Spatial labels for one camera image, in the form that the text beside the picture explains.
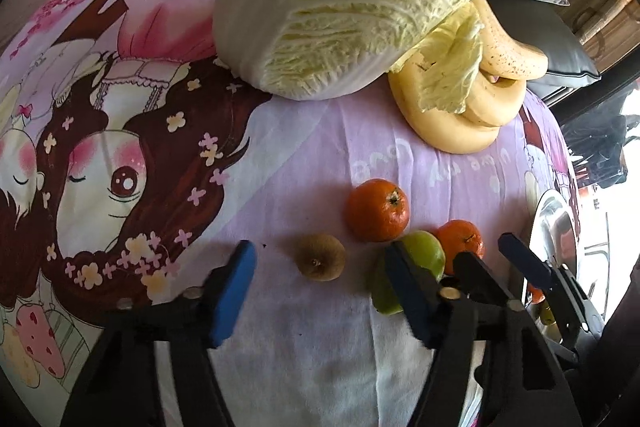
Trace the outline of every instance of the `orange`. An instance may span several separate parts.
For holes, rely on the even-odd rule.
[[[484,243],[480,231],[469,221],[452,219],[439,227],[434,235],[440,241],[447,257],[444,266],[444,273],[447,275],[453,275],[453,260],[460,252],[475,253],[480,259],[484,256]]]
[[[539,290],[535,286],[531,285],[530,282],[527,282],[527,290],[531,292],[532,304],[540,304],[540,302],[545,300],[545,294],[542,293],[542,290]]]
[[[361,241],[391,241],[409,222],[409,202],[396,184],[369,180],[349,194],[344,219]]]

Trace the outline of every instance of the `screw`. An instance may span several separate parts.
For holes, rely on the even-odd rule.
[[[460,290],[450,286],[444,286],[444,288],[440,290],[440,297],[449,301],[457,301],[460,299],[460,296]]]
[[[184,292],[182,292],[182,296],[186,299],[199,299],[202,297],[202,288],[200,286],[192,286],[191,288],[187,288]]]

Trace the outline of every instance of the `stainless steel bowl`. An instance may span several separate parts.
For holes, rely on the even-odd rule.
[[[542,194],[535,216],[523,231],[521,239],[541,261],[549,261],[553,266],[566,264],[578,276],[578,248],[571,222],[571,208],[558,191],[552,189]],[[524,277],[514,266],[510,270],[509,288],[525,302]]]

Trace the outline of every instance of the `banana bunch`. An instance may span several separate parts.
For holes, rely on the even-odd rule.
[[[500,127],[513,120],[522,107],[526,81],[540,78],[548,67],[542,51],[507,35],[486,0],[471,3],[482,22],[482,58],[461,114],[420,109],[421,81],[434,65],[424,50],[418,49],[398,73],[388,74],[394,99],[409,125],[432,147],[453,154],[489,147]]]

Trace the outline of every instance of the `cartoon eye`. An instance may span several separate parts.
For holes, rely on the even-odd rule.
[[[120,198],[132,196],[138,188],[138,173],[125,165],[116,169],[111,176],[111,193]]]

